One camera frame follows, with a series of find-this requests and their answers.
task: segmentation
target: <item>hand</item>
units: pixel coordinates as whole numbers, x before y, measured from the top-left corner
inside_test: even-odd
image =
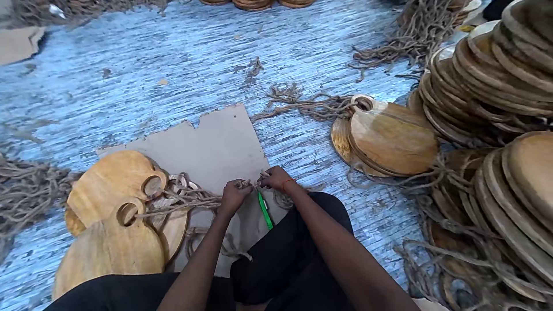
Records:
[[[261,187],[266,186],[268,189],[274,188],[279,192],[286,193],[283,187],[286,187],[288,184],[296,184],[296,181],[291,180],[290,175],[280,166],[271,167],[267,170],[267,174],[270,176],[260,177],[257,180]]]
[[[221,209],[223,211],[229,212],[230,215],[234,215],[236,211],[240,208],[246,195],[250,194],[253,191],[252,186],[247,186],[243,189],[239,189],[235,183],[243,182],[243,179],[231,180],[227,183],[223,189],[223,199],[221,202]]]

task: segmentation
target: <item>knee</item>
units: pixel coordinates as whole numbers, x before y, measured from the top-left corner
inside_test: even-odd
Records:
[[[337,197],[324,192],[312,192],[309,196],[349,232],[353,231],[346,207]]]

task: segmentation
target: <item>green marker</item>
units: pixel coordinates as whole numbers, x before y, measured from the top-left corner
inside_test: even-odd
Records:
[[[261,211],[263,212],[263,217],[265,218],[267,227],[269,227],[269,230],[271,230],[273,228],[273,221],[271,221],[271,217],[269,217],[267,206],[265,205],[265,200],[263,200],[263,197],[261,196],[261,192],[259,190],[257,190],[257,198],[259,199],[259,206],[261,206]]]

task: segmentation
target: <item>black pants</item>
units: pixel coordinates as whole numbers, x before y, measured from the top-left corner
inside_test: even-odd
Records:
[[[332,218],[353,234],[346,208],[336,197],[311,193]],[[236,310],[235,301],[261,304],[266,311],[351,310],[317,251],[296,208],[231,267],[231,277],[214,277],[208,310]],[[178,273],[103,276],[85,282],[54,301],[46,310],[156,310]]]

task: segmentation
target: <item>cardboard piece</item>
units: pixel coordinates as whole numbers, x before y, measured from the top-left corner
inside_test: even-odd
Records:
[[[270,167],[246,108],[241,104],[200,117],[198,128],[183,122],[143,139],[96,152],[103,157],[125,149],[143,153],[170,175],[187,172],[194,183],[219,195],[228,181],[242,178],[254,182],[262,170]],[[276,205],[272,190],[261,189],[261,192],[273,221],[279,222],[286,211]],[[246,198],[227,230],[242,251],[247,251],[268,232],[256,196],[257,193],[253,192]],[[211,219],[210,211],[194,210],[188,226],[209,227]],[[234,260],[236,258],[219,255],[215,275],[229,277]],[[186,263],[181,248],[168,271],[180,272]]]
[[[45,27],[0,30],[0,65],[27,59],[38,52]]]

